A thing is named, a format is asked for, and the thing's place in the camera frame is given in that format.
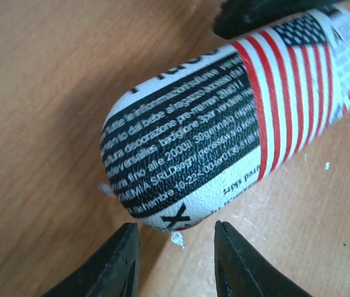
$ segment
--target black letter x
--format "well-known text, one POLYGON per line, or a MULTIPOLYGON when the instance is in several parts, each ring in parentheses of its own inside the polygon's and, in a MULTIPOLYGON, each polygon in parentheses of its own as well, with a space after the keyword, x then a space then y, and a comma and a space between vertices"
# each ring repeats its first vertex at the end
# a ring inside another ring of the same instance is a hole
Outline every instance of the black letter x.
POLYGON ((161 217, 163 222, 169 222, 169 225, 167 226, 168 228, 172 228, 177 222, 186 222, 190 221, 190 217, 182 217, 183 212, 186 210, 186 205, 185 203, 182 204, 181 208, 177 211, 177 214, 175 217, 161 217))

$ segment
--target wood grain surface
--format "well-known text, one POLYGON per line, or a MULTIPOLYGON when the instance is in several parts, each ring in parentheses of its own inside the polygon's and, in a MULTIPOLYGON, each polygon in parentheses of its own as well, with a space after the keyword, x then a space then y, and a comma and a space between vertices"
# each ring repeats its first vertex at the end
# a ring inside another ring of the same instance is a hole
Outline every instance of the wood grain surface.
MULTIPOLYGON (((226 43, 211 30, 218 9, 218 0, 0 0, 0 297, 40 296, 134 222, 97 188, 107 181, 103 121, 128 89, 226 43)), ((139 296, 216 296, 217 220, 310 294, 350 296, 350 114, 185 231, 185 252, 140 225, 139 296)))

